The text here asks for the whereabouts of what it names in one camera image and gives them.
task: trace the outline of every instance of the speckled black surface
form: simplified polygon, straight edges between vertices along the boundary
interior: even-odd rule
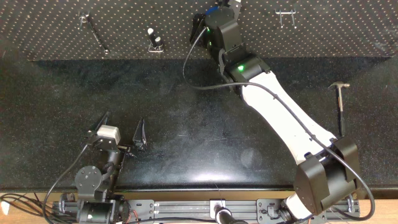
[[[348,133],[361,173],[375,188],[398,187],[398,58],[270,58],[286,92],[320,125],[338,134],[335,81],[343,90]],[[295,162],[269,125],[234,93],[196,91],[182,60],[15,61],[0,69],[0,190],[46,191],[73,162],[85,131],[106,110],[129,142],[146,119],[149,150],[126,159],[119,190],[286,189]],[[188,76],[218,83],[211,60],[192,60]],[[74,189],[78,169],[97,164],[85,152],[57,190]]]

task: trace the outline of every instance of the hammer handle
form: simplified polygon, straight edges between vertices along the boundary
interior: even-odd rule
[[[340,135],[341,137],[343,137],[346,136],[346,125],[342,111],[339,112],[339,120],[340,120]]]

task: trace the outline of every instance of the wooden floor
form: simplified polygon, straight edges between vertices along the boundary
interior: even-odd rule
[[[154,199],[159,200],[158,197],[153,195],[153,193],[151,193],[151,195],[155,197]],[[55,200],[55,198],[57,197],[58,197],[57,195],[54,195],[50,199]],[[364,216],[365,214],[368,213],[370,209],[370,203],[368,200],[360,200],[359,206],[361,208],[361,216]],[[10,207],[8,215],[3,214],[2,211],[0,212],[0,223],[2,224],[43,223],[44,224],[46,223],[46,221],[42,217],[35,217],[33,215],[24,213],[16,208]],[[396,223],[398,223],[398,200],[376,200],[376,212],[374,216],[368,221],[361,222],[361,224],[396,224]]]

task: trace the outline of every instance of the hammer head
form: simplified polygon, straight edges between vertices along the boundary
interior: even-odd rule
[[[331,84],[329,86],[329,88],[332,87],[332,86],[336,86],[337,88],[342,88],[342,87],[348,88],[349,87],[349,83],[335,82],[335,83]]]

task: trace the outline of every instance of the perforated black panel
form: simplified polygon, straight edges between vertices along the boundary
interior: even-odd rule
[[[2,39],[28,59],[184,58],[195,13],[215,5],[209,0],[5,0]],[[398,49],[396,0],[242,1],[238,24],[249,49],[262,57],[390,56]],[[295,9],[280,18],[275,10]],[[104,55],[78,14],[89,11],[94,27],[111,51]],[[149,53],[147,28],[164,40],[162,54]],[[208,57],[195,49],[193,58]]]

